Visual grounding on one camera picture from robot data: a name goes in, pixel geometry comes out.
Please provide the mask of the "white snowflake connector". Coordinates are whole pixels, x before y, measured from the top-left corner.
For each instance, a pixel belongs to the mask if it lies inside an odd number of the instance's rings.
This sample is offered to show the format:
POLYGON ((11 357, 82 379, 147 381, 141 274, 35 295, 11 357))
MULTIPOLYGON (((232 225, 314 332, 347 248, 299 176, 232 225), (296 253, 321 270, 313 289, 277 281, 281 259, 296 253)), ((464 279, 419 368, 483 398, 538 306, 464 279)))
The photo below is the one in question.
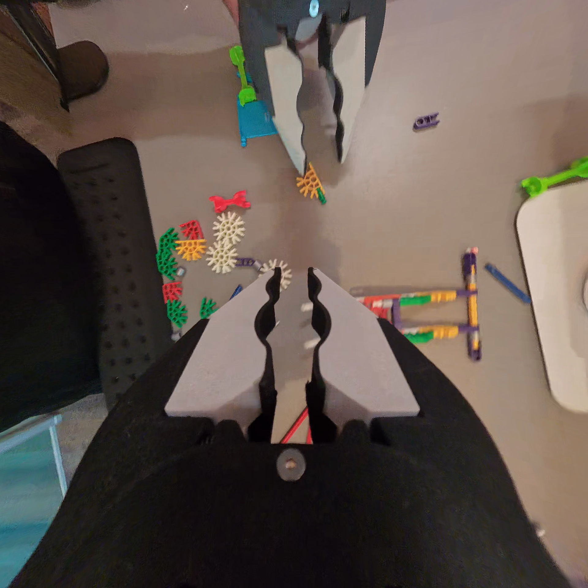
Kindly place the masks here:
POLYGON ((215 242, 207 249, 206 255, 208 266, 218 275, 230 273, 236 267, 238 252, 228 241, 215 242))
POLYGON ((258 272, 260 274, 264 274, 267 272, 273 272, 276 268, 279 268, 281 271, 280 292, 283 292, 289 287, 290 283, 292 282, 292 270, 289 268, 288 264, 285 261, 271 259, 263 263, 258 272))
POLYGON ((245 236, 245 223, 236 212, 223 212, 212 225, 213 235, 218 243, 236 245, 245 236))

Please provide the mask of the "long red rod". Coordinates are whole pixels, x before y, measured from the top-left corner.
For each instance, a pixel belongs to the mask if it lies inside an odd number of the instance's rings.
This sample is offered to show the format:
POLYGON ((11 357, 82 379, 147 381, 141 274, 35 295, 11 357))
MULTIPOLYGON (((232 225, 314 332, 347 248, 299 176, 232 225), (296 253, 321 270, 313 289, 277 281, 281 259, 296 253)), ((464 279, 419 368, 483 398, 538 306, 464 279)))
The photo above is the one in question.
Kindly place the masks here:
POLYGON ((312 437, 312 429, 309 417, 309 410, 306 406, 301 413, 298 415, 294 423, 290 426, 290 428, 286 431, 284 436, 279 441, 280 444, 287 444, 292 441, 292 438, 298 434, 298 431, 303 427, 303 425, 307 425, 306 429, 306 438, 304 443, 306 445, 313 444, 313 437, 312 437))

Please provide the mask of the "lime green toy piece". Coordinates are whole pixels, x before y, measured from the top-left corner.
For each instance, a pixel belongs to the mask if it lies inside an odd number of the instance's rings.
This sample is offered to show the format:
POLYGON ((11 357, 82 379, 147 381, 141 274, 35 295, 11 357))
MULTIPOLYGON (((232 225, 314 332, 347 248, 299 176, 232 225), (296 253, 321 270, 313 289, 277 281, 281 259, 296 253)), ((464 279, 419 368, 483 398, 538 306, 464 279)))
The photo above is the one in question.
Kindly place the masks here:
POLYGON ((248 81, 245 69, 245 54, 241 45, 234 45, 229 50, 232 65, 237 69, 241 83, 238 100, 241 107, 257 101, 256 91, 252 83, 248 81))
POLYGON ((554 175, 526 178, 520 182, 520 186, 529 198, 535 198, 545 193, 551 187, 577 178, 587 178, 587 157, 575 160, 567 170, 554 175))

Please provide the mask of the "red spool piece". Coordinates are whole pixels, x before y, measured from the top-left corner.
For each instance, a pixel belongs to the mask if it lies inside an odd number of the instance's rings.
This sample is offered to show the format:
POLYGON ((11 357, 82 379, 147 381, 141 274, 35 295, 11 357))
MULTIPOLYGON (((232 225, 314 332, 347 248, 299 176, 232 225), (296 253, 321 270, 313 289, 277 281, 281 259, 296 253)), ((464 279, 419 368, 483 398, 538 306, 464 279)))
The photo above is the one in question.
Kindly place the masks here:
POLYGON ((247 200, 246 190, 239 190, 233 194, 231 198, 223 198, 219 195, 213 195, 208 198, 209 202, 212 203, 216 214, 221 214, 231 206, 239 207, 242 209, 251 208, 251 202, 247 200))

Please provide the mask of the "yellow plastic rod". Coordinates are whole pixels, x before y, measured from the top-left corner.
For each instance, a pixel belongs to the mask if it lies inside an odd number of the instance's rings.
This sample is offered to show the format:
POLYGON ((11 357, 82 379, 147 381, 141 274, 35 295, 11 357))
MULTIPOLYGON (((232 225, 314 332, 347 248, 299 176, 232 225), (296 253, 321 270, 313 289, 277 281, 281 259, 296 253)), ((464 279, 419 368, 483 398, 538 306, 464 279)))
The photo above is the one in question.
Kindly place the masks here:
POLYGON ((467 281, 468 290, 471 295, 468 297, 468 321, 474 328, 472 332, 479 332, 478 310, 477 310, 477 274, 467 281))

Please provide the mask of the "blue plastic panel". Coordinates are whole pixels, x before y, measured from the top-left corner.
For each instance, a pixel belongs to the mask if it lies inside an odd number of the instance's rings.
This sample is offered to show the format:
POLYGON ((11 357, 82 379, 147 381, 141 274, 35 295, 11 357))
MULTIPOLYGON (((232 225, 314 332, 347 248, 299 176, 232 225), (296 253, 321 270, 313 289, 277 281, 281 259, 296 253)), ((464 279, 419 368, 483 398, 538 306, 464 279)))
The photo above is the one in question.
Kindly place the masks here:
POLYGON ((278 134, 272 117, 263 101, 256 100, 241 105, 239 98, 237 98, 236 106, 240 144, 243 148, 247 146, 249 139, 278 134))

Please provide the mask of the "yellow fan connector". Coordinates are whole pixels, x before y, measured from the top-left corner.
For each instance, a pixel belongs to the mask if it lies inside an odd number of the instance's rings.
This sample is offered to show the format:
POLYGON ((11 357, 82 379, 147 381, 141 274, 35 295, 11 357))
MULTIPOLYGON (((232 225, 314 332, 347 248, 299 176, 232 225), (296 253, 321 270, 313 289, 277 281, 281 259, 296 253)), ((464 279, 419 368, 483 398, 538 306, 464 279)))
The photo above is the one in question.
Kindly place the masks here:
POLYGON ((178 256, 186 261, 197 261, 207 251, 206 239, 176 240, 174 244, 178 256))
POLYGON ((320 187, 325 194, 322 183, 318 178, 312 163, 310 162, 307 164, 304 176, 298 177, 296 179, 296 187, 298 188, 299 193, 302 194, 305 198, 309 197, 310 199, 318 200, 316 193, 318 187, 320 187))

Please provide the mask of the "black perforated foam strip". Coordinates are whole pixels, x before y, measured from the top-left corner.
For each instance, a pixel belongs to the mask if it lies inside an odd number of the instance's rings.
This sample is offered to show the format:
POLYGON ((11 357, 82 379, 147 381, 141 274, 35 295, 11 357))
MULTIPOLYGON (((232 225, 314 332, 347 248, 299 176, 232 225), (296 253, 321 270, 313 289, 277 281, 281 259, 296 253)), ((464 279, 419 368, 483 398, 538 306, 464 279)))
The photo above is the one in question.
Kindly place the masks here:
POLYGON ((62 153, 58 171, 89 251, 110 410, 173 343, 141 163, 134 143, 110 138, 62 153))

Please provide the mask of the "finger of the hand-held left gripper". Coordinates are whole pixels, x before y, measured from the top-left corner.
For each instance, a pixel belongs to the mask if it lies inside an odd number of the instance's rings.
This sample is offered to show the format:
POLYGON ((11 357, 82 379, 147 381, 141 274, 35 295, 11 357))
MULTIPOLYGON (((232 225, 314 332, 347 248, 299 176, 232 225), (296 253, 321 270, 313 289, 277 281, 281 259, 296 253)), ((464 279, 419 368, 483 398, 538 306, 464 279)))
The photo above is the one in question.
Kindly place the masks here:
POLYGON ((349 152, 365 83, 366 20, 333 24, 323 18, 319 28, 319 64, 326 70, 336 119, 335 143, 339 163, 349 152))
POLYGON ((265 50, 273 123, 300 176, 306 174, 307 156, 303 147, 304 125, 298 112, 298 95, 303 83, 303 63, 288 44, 265 50))

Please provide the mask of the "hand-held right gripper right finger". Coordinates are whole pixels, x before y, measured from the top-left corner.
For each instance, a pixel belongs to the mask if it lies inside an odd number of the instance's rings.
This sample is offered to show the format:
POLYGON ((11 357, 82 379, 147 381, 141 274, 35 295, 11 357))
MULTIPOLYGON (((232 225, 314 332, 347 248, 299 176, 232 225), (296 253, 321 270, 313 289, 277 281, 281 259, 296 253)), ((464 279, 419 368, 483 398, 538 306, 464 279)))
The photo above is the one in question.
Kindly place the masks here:
POLYGON ((321 270, 307 270, 313 349, 306 405, 313 443, 332 442, 351 421, 367 428, 415 417, 420 406, 378 318, 321 270))

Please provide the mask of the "white tray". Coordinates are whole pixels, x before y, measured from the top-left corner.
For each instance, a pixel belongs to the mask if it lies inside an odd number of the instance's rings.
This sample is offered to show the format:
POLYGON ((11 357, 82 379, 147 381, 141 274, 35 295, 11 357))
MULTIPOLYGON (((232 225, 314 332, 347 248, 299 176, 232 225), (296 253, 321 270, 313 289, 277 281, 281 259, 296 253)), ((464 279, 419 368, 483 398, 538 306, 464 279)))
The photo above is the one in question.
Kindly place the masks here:
POLYGON ((528 199, 516 231, 550 392, 587 413, 587 180, 528 199))

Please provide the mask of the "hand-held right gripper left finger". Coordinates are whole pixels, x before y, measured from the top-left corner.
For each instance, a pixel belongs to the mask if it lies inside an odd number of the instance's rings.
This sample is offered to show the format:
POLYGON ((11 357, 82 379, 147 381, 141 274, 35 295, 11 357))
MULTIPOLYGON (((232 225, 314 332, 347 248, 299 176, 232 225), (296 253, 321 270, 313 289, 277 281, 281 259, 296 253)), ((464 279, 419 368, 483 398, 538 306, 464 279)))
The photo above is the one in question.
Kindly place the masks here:
POLYGON ((268 335, 276 326, 282 271, 265 272, 210 319, 173 389, 170 417, 232 420, 248 439, 269 442, 277 392, 268 335))

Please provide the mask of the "multicoloured toy frame assembly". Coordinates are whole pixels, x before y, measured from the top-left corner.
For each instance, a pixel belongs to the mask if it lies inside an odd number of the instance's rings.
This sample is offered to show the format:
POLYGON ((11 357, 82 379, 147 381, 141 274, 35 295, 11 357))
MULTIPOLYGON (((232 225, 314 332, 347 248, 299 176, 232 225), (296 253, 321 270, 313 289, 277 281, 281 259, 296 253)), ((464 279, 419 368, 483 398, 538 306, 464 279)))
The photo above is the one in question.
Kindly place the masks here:
POLYGON ((377 318, 386 319, 393 324, 410 342, 424 344, 434 340, 454 339, 459 334, 469 334, 474 330, 468 321, 467 289, 429 290, 409 293, 393 293, 390 295, 356 296, 355 299, 368 308, 377 318), (401 310, 406 307, 426 306, 440 303, 451 303, 458 298, 466 300, 467 322, 454 325, 421 325, 406 326, 401 320, 401 310))

